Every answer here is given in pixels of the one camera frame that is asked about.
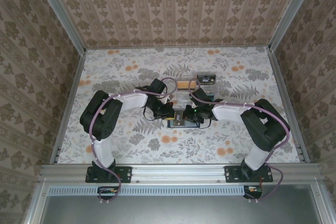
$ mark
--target floral patterned tabletop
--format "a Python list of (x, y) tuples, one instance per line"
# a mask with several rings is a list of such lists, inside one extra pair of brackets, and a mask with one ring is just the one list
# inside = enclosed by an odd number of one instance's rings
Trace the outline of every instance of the floral patterned tabletop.
[[(154, 78), (188, 78), (200, 72), (217, 75), (212, 87), (215, 98), (236, 102), (265, 98), (285, 117), (264, 47), (88, 50), (58, 163), (91, 163), (90, 139), (79, 118), (97, 90), (128, 91), (149, 85)], [(178, 93), (173, 100), (178, 108)], [(142, 112), (141, 108), (122, 112), (109, 137), (119, 164), (240, 163), (253, 144), (243, 124), (217, 121), (206, 130), (170, 129), (167, 121), (147, 121)], [(292, 138), (270, 162), (299, 162)]]

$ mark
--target table surface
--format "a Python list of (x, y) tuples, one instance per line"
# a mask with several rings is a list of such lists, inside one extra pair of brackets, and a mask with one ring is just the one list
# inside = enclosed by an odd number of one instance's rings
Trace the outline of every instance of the table surface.
[[(286, 118), (264, 47), (88, 50), (58, 163), (91, 163), (90, 139), (79, 118), (97, 90), (129, 91), (154, 78), (189, 78), (200, 72), (217, 75), (212, 87), (216, 99), (265, 98)], [(179, 94), (173, 100), (176, 108), (181, 106)], [(142, 112), (141, 108), (122, 112), (109, 137), (119, 164), (240, 163), (253, 144), (240, 123), (217, 121), (205, 130), (170, 129), (166, 121), (147, 121)], [(270, 162), (299, 162), (292, 138)]]

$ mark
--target vent grille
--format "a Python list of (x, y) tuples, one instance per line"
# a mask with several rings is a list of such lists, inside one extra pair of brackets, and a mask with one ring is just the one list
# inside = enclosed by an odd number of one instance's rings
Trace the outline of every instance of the vent grille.
[[(49, 196), (97, 196), (98, 186), (51, 186)], [(233, 196), (243, 186), (123, 186), (120, 196)]]

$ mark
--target wallpaper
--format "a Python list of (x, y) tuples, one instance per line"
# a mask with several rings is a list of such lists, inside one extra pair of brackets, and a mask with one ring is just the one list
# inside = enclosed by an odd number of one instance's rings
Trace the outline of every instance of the wallpaper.
[[(90, 164), (91, 140), (79, 118), (98, 90), (118, 93), (150, 85), (154, 78), (191, 79), (200, 72), (216, 74), (213, 86), (202, 86), (215, 98), (231, 102), (269, 100), (285, 117), (265, 47), (88, 50), (58, 163)], [(166, 82), (168, 89), (174, 85)], [(192, 104), (188, 91), (177, 91), (173, 108)], [(152, 112), (146, 110), (147, 119)], [(207, 129), (168, 128), (167, 121), (148, 121), (143, 109), (119, 115), (109, 137), (119, 164), (241, 163), (253, 142), (243, 122), (217, 121)], [(207, 127), (208, 120), (202, 127)], [(292, 138), (275, 151), (271, 163), (299, 162)]]
[(61, 0), (87, 48), (268, 44), (290, 0)]
[(336, 205), (336, 0), (304, 0), (276, 50), (309, 156)]
[(29, 207), (78, 58), (47, 0), (0, 0), (0, 223)]

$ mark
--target wall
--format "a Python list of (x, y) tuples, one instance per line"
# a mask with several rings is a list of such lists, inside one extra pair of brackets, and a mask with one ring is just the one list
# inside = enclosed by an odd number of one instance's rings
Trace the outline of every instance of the wall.
[(290, 0), (61, 0), (88, 48), (268, 44)]
[(276, 55), (309, 156), (335, 204), (336, 0), (304, 0)]
[(0, 223), (29, 207), (78, 59), (47, 0), (0, 0)]

